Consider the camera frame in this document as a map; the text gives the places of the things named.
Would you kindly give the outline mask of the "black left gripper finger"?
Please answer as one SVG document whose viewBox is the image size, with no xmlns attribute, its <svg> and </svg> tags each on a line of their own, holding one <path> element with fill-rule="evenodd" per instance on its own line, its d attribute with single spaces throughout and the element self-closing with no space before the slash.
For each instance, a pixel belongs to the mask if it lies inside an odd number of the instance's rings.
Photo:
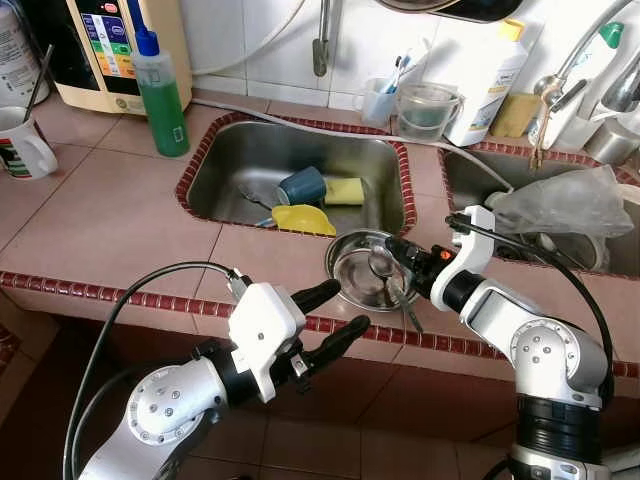
<svg viewBox="0 0 640 480">
<path fill-rule="evenodd" d="M 349 347 L 365 334 L 370 325 L 369 317 L 355 317 L 342 328 L 326 335 L 319 347 L 305 352 L 305 375 L 315 375 L 326 366 L 333 364 L 338 358 L 343 357 Z"/>
<path fill-rule="evenodd" d="M 312 311 L 325 305 L 339 293 L 340 283 L 338 280 L 324 280 L 314 287 L 294 292 L 291 294 L 291 316 L 311 314 Z"/>
</svg>

